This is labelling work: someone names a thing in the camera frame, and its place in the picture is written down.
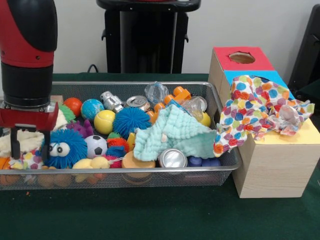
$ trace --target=table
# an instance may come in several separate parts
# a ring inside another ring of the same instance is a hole
[[[55,79],[208,79],[206,74],[112,75]],[[221,187],[0,191],[0,239],[313,240],[320,229],[318,181],[316,168],[302,198],[279,199],[239,199],[231,176]]]

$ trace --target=googly eyes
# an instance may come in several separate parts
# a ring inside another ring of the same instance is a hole
[[[49,145],[49,153],[50,153],[51,157],[57,157],[58,156],[57,148],[58,148],[58,144],[57,143],[55,143],[55,142],[50,143],[50,145]]]
[[[69,154],[70,152],[70,147],[68,144],[66,144],[65,142],[61,142],[58,146],[57,146],[57,152],[58,152],[58,156],[59,157],[65,157]]]
[[[51,143],[49,146],[49,152],[51,157],[65,157],[70,152],[70,147],[65,142]]]

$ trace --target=wire mesh tray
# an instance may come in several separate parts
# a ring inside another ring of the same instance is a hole
[[[54,82],[52,95],[64,99],[76,97],[81,101],[99,99],[110,91],[123,101],[133,95],[145,95],[149,82]],[[222,105],[217,90],[208,82],[163,82],[172,93],[177,86],[188,89],[193,95],[207,101],[206,112],[211,128],[219,120]],[[219,158],[217,167],[182,168],[118,168],[118,169],[56,169],[56,170],[0,170],[0,190],[87,189],[128,187],[221,186],[232,170],[239,168],[242,159],[238,148]],[[86,180],[76,182],[76,176]]]

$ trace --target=yellow tennis ball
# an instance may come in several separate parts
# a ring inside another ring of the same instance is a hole
[[[116,118],[116,114],[110,110],[100,111],[94,117],[94,128],[101,134],[107,135],[113,130],[113,122]]]
[[[202,121],[201,121],[200,123],[201,123],[202,125],[205,125],[206,127],[210,128],[211,118],[210,118],[210,116],[208,115],[208,113],[203,112],[203,119],[202,119]]]

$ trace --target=blue fuzzy ball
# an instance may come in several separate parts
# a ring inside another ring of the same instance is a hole
[[[72,168],[76,162],[87,157],[87,143],[79,132],[72,129],[59,129],[50,136],[48,167],[56,169]]]
[[[135,129],[147,129],[151,127],[150,117],[137,107],[128,107],[115,115],[113,131],[119,133],[123,138],[128,139],[130,133]]]
[[[116,158],[123,158],[126,155],[124,146],[111,146],[106,151],[107,156],[112,156]]]

